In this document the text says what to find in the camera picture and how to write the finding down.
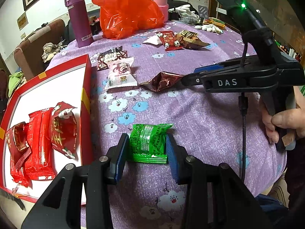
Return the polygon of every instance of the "person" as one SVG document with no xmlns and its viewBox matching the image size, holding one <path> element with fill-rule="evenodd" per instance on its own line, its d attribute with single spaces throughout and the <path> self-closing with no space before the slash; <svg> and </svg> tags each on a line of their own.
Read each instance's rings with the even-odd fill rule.
<svg viewBox="0 0 305 229">
<path fill-rule="evenodd" d="M 295 149 L 287 151 L 287 170 L 285 181 L 289 196 L 289 209 L 293 209 L 305 190 L 305 97 L 297 86 L 294 87 L 295 109 L 289 109 L 271 116 L 260 98 L 259 105 L 266 135 L 270 144 L 279 141 L 276 127 L 292 128 L 296 131 Z M 273 224 L 279 222 L 287 214 L 287 209 L 271 197 L 259 195 L 256 197 L 262 209 L 267 213 Z"/>
</svg>

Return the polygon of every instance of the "yellow tape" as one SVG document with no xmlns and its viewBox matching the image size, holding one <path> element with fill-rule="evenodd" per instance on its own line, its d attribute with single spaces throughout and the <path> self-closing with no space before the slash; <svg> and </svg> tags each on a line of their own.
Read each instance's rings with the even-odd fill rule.
<svg viewBox="0 0 305 229">
<path fill-rule="evenodd" d="M 81 93 L 81 100 L 85 104 L 85 107 L 86 107 L 88 113 L 90 114 L 90 100 L 89 100 L 89 98 L 87 96 L 87 93 L 86 93 L 84 88 L 83 88 L 83 91 Z"/>
<path fill-rule="evenodd" d="M 5 136 L 5 130 L 0 127 L 0 139 L 4 139 L 4 136 Z"/>
<path fill-rule="evenodd" d="M 47 74 L 45 73 L 45 71 L 44 71 L 43 73 L 40 73 L 40 74 L 38 75 L 39 79 L 43 79 L 43 78 L 45 78 L 46 76 L 47 76 Z"/>
</svg>

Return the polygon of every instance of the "pink thermos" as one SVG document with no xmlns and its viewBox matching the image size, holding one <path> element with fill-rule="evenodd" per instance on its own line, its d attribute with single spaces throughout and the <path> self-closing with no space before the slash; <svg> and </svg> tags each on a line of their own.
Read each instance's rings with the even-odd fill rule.
<svg viewBox="0 0 305 229">
<path fill-rule="evenodd" d="M 93 43 L 85 0 L 65 0 L 78 47 Z"/>
<path fill-rule="evenodd" d="M 168 4 L 167 0 L 153 0 L 160 8 L 164 15 L 164 22 L 168 21 Z"/>
</svg>

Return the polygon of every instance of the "floral tablecloth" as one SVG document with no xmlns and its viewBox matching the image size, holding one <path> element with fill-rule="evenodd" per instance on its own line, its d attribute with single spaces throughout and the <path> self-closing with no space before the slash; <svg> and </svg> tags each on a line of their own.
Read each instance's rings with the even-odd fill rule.
<svg viewBox="0 0 305 229">
<path fill-rule="evenodd" d="M 198 51 L 166 52 L 163 45 L 143 44 L 158 31 L 180 32 L 183 29 L 198 32 L 199 38 L 211 45 Z M 227 30 L 218 35 L 167 22 L 162 29 L 140 31 L 127 39 L 103 39 L 102 34 L 94 39 L 94 43 L 82 48 L 77 47 L 76 41 L 71 42 L 52 59 L 48 68 L 89 54 L 92 63 L 91 136 L 96 158 L 116 145 L 122 133 L 131 133 L 132 124 L 173 123 L 170 132 L 189 154 L 208 164 L 226 162 L 240 174 L 242 119 L 239 94 L 208 94 L 199 86 L 177 86 L 159 93 L 141 87 L 105 92 L 108 70 L 96 71 L 99 53 L 122 45 L 128 56 L 135 58 L 132 70 L 138 83 L 151 79 L 160 71 L 188 74 L 197 67 L 241 56 L 243 43 L 239 34 Z M 252 46 L 248 47 L 248 54 L 255 54 Z M 246 185 L 256 196 L 281 175 L 286 155 L 278 153 L 265 137 L 257 94 L 246 95 L 249 98 Z M 127 162 L 120 183 L 109 186 L 108 190 L 114 228 L 180 228 L 186 187 L 175 184 L 169 165 Z M 82 208 L 81 224 L 86 224 L 85 208 Z"/>
</svg>

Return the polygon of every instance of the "metal bolt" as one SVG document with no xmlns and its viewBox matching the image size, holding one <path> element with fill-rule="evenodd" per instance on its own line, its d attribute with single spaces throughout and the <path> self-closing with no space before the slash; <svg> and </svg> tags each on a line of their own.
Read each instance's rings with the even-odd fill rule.
<svg viewBox="0 0 305 229">
<path fill-rule="evenodd" d="M 108 160 L 108 157 L 107 156 L 101 156 L 100 158 L 99 158 L 99 161 L 100 162 L 106 162 Z"/>
<path fill-rule="evenodd" d="M 66 170 L 72 170 L 74 168 L 74 164 L 67 164 Z"/>
<path fill-rule="evenodd" d="M 226 164 L 226 163 L 221 163 L 220 164 L 220 167 L 222 168 L 222 169 L 229 169 L 229 165 L 228 164 Z"/>
<path fill-rule="evenodd" d="M 186 157 L 186 160 L 187 160 L 187 162 L 193 162 L 193 161 L 195 160 L 195 157 L 192 156 L 192 155 L 188 155 L 188 156 Z"/>
</svg>

